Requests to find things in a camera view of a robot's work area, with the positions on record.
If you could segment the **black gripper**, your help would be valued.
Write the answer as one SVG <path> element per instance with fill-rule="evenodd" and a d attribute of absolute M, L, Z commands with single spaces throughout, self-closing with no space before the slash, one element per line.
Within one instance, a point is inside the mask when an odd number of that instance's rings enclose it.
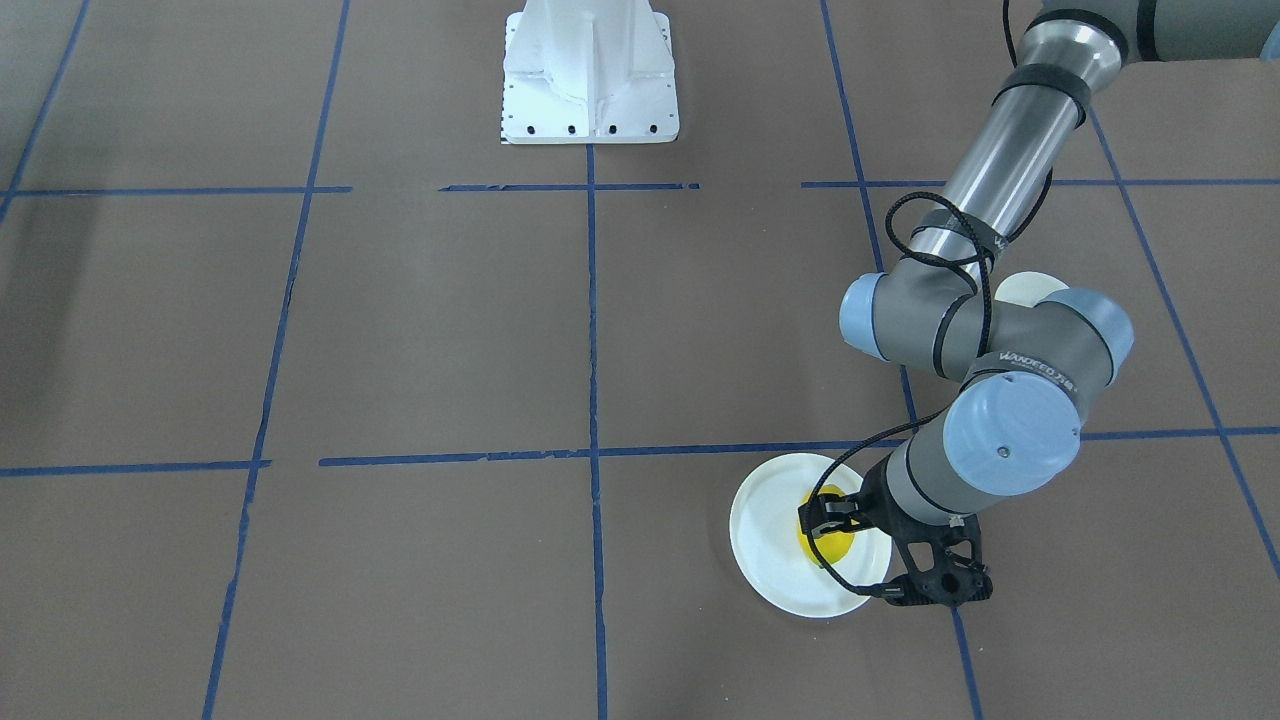
<path fill-rule="evenodd" d="M 855 495 L 810 492 L 797 511 L 801 536 L 819 539 L 833 533 L 858 533 L 860 523 L 849 512 L 856 512 L 887 536 L 924 536 L 925 525 L 902 510 L 895 501 L 888 484 L 888 460 L 879 460 L 863 477 Z"/>

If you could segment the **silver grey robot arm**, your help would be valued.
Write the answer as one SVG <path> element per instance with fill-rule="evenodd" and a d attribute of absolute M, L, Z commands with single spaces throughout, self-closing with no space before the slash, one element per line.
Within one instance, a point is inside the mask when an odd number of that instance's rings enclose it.
<path fill-rule="evenodd" d="M 940 192 L 884 214 L 900 259 L 854 281 L 845 341 L 931 372 L 957 397 L 849 500 L 813 500 L 813 533 L 874 527 L 905 543 L 973 534 L 977 514 L 1041 488 L 1080 448 L 1092 405 L 1135 342 L 1129 315 L 1082 287 L 998 299 L 991 272 L 1039 211 L 1053 165 L 1091 104 L 1125 67 L 1277 58 L 1275 1 L 1047 1 L 1006 36 L 1011 73 Z"/>

